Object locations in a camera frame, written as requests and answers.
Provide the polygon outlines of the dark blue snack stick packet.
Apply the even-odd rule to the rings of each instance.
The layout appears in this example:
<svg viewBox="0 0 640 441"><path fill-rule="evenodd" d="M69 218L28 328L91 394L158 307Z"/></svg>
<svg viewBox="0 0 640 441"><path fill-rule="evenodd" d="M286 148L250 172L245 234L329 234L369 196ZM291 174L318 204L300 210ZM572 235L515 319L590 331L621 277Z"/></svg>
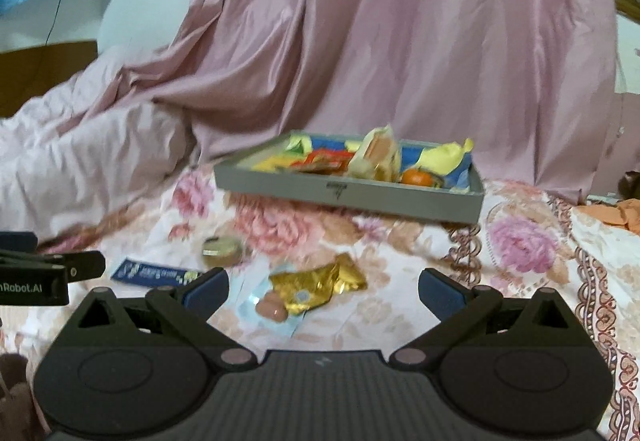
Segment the dark blue snack stick packet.
<svg viewBox="0 0 640 441"><path fill-rule="evenodd" d="M111 274L111 279L122 284L143 287L180 287L188 285L202 275L201 272L181 268L151 265L129 258L124 259Z"/></svg>

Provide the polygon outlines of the sausage pack light blue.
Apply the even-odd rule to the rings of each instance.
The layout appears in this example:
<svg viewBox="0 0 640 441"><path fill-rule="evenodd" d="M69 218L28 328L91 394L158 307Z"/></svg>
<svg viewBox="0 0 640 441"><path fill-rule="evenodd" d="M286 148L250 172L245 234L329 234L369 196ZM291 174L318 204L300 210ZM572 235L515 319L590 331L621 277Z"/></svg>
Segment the sausage pack light blue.
<svg viewBox="0 0 640 441"><path fill-rule="evenodd" d="M303 314L294 315L286 310L268 276L241 299L236 311L243 322L284 337L292 337L304 318Z"/></svg>

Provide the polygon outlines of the gold foil snack packet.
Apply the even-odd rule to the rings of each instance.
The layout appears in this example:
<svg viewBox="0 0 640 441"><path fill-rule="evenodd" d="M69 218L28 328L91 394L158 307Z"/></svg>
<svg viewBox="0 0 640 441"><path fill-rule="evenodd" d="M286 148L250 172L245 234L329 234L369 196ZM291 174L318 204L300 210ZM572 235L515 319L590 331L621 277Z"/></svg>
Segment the gold foil snack packet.
<svg viewBox="0 0 640 441"><path fill-rule="evenodd" d="M334 295L368 288L366 277L347 253L340 253L321 267L273 273L269 279L272 290L293 315L322 307Z"/></svg>

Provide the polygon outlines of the round biscuit pack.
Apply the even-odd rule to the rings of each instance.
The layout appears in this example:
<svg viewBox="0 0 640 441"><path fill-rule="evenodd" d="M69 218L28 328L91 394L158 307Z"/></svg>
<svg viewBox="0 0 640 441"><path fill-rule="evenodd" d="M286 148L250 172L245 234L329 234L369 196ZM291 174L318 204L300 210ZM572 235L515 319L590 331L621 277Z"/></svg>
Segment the round biscuit pack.
<svg viewBox="0 0 640 441"><path fill-rule="evenodd" d="M202 245L202 259L209 268L239 265L244 257L243 243L233 236L215 235Z"/></svg>

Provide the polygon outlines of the pale pink duvet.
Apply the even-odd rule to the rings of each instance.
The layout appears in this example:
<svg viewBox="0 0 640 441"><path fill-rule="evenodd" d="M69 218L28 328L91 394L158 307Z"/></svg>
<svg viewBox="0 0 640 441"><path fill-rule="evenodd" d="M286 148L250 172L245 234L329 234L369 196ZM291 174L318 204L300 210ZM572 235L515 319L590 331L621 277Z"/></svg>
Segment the pale pink duvet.
<svg viewBox="0 0 640 441"><path fill-rule="evenodd" d="M1 227L47 241L148 193L191 155L183 109L152 90L179 57L118 48L1 122Z"/></svg>

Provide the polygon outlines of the floral bed sheet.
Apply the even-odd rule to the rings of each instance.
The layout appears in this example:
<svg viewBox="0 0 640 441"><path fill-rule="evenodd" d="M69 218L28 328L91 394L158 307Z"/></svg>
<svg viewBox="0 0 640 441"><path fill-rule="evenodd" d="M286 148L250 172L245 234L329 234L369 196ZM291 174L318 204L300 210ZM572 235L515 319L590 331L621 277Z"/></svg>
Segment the floral bed sheet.
<svg viewBox="0 0 640 441"><path fill-rule="evenodd" d="M230 271L229 300L212 323L259 353L396 349L434 323L416 290L427 267L509 297L553 288L613 376L602 435L638 438L639 239L634 233L608 227L521 182L487 182L480 221L457 227L234 195L217 187L212 166L201 166L183 170L95 227L47 242L43 250L97 249L110 268L129 258L195 270L203 265L203 242L218 233L238 237L248 256ZM338 296L307 314L292 335L241 317L241 303L271 271L316 268L340 253L352 256L363 272L364 291Z"/></svg>

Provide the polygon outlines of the grey cardboard tray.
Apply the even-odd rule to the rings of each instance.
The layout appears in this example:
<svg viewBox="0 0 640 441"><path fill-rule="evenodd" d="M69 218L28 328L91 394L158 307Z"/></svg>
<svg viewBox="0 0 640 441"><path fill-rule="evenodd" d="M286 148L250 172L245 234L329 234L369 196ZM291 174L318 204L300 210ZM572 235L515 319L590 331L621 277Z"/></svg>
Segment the grey cardboard tray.
<svg viewBox="0 0 640 441"><path fill-rule="evenodd" d="M256 166L286 152L356 146L358 137L308 134L291 131L259 146L236 152L214 166L218 188L233 193L284 198L296 202L365 210L427 221L474 224L480 219L485 187L474 166L469 168L469 190L404 186L401 183L361 180L337 176L296 174L274 168L265 172Z"/></svg>

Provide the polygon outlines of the orange tangerine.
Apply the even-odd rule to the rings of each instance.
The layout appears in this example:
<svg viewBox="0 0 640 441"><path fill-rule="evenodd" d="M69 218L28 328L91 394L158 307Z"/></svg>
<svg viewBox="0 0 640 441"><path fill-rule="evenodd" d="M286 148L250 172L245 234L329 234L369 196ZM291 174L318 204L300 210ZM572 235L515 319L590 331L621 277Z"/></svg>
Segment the orange tangerine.
<svg viewBox="0 0 640 441"><path fill-rule="evenodd" d="M400 178L402 184L415 187L433 187L435 184L435 178L427 170L420 168L408 168L405 170Z"/></svg>

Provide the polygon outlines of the yellow torn paper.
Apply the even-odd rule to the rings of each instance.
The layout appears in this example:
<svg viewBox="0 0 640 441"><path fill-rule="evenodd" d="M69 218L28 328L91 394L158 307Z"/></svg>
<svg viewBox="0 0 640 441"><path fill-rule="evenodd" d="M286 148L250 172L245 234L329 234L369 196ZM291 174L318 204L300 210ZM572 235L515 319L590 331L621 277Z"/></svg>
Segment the yellow torn paper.
<svg viewBox="0 0 640 441"><path fill-rule="evenodd" d="M441 177L453 176L471 166L473 149L474 141L470 138L465 139L462 144L442 143L434 148L424 149L416 161L416 168Z"/></svg>

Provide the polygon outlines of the sandwich in clear wrapper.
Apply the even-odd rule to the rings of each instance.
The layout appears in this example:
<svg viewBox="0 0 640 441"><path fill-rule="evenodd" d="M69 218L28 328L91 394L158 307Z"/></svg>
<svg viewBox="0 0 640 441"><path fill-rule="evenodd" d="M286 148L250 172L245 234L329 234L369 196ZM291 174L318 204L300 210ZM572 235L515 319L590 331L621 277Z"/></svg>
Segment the sandwich in clear wrapper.
<svg viewBox="0 0 640 441"><path fill-rule="evenodd" d="M367 133L349 161L346 176L350 178L396 182L400 177L400 145L390 125Z"/></svg>

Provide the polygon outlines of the orange cloth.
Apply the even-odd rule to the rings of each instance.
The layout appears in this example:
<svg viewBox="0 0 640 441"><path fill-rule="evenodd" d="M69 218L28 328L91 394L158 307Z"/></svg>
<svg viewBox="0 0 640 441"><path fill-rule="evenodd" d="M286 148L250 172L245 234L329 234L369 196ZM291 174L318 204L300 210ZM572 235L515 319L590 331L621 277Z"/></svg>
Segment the orange cloth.
<svg viewBox="0 0 640 441"><path fill-rule="evenodd" d="M578 209L583 214L611 227L618 227L640 235L640 201L638 198L621 201L614 206L593 204L578 206Z"/></svg>

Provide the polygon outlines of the red snack packet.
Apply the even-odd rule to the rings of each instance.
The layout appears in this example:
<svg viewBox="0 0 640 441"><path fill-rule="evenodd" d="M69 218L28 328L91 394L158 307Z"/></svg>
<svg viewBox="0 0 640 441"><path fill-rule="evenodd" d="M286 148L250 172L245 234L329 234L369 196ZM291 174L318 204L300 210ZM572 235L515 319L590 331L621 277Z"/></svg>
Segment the red snack packet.
<svg viewBox="0 0 640 441"><path fill-rule="evenodd" d="M293 172L317 175L341 175L348 167L354 153L341 150L318 149L310 152L303 160L288 166Z"/></svg>

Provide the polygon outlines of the wooden headboard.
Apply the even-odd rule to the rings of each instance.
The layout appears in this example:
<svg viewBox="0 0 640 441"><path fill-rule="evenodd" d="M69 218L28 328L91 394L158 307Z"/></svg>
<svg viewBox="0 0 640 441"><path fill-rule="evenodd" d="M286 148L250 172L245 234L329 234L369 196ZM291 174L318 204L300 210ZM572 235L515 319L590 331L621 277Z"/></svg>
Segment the wooden headboard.
<svg viewBox="0 0 640 441"><path fill-rule="evenodd" d="M11 117L34 97L70 79L98 56L95 40L60 42L2 52L0 116Z"/></svg>

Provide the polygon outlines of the pink satin curtain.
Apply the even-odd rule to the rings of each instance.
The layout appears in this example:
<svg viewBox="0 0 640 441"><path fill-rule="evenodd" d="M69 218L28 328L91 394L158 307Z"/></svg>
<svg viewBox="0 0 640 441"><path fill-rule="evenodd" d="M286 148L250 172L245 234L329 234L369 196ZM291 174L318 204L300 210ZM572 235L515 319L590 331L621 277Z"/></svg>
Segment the pink satin curtain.
<svg viewBox="0 0 640 441"><path fill-rule="evenodd" d="M284 131L471 139L486 177L576 200L604 148L614 0L192 0L99 109L182 106L205 156Z"/></svg>

